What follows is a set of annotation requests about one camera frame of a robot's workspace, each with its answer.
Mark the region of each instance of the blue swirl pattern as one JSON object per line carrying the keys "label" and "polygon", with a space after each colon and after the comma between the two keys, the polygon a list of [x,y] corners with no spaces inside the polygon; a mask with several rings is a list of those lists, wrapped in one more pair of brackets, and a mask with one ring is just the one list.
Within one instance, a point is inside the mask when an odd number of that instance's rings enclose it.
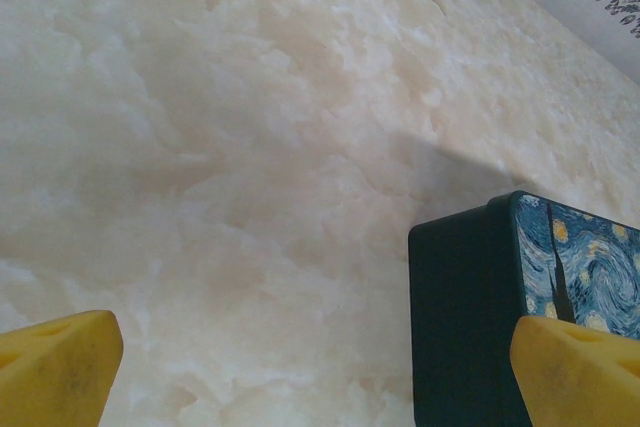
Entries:
{"label": "blue swirl pattern", "polygon": [[[547,203],[523,195],[516,227],[527,311],[553,317],[556,260]],[[551,206],[576,322],[640,339],[640,232],[560,204]]]}

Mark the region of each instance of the box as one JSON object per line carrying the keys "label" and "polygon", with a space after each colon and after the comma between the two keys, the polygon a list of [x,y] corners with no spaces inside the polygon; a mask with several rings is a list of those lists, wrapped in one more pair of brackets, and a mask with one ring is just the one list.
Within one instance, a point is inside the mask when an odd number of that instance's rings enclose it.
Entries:
{"label": "box", "polygon": [[531,425],[509,361],[522,315],[640,339],[640,233],[514,192],[409,234],[417,426]]}

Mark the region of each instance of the beige marble texture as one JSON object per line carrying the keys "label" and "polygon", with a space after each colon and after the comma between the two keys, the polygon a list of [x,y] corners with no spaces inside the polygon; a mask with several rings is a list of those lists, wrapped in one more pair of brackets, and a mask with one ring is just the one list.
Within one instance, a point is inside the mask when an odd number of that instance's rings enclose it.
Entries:
{"label": "beige marble texture", "polygon": [[0,0],[0,331],[113,310],[103,426],[412,425],[409,228],[639,226],[639,101],[530,0]]}

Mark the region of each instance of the marble floor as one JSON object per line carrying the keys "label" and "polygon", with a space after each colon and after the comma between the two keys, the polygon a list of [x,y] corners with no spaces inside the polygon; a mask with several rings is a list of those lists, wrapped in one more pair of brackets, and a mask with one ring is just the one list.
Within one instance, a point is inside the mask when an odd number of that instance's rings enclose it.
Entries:
{"label": "marble floor", "polygon": [[531,0],[0,0],[0,331],[111,309],[103,426],[412,425],[406,235],[640,225],[640,87]]}

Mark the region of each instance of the yellow object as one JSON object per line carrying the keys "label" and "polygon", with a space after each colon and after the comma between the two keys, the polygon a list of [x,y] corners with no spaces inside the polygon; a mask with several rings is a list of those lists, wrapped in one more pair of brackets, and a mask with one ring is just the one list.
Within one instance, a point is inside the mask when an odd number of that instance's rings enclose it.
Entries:
{"label": "yellow object", "polygon": [[511,365],[534,427],[640,425],[640,342],[522,317]]}
{"label": "yellow object", "polygon": [[556,240],[562,243],[569,240],[569,231],[567,230],[567,226],[559,219],[553,220],[553,236]]}
{"label": "yellow object", "polygon": [[0,335],[0,427],[94,427],[122,358],[112,312]]}

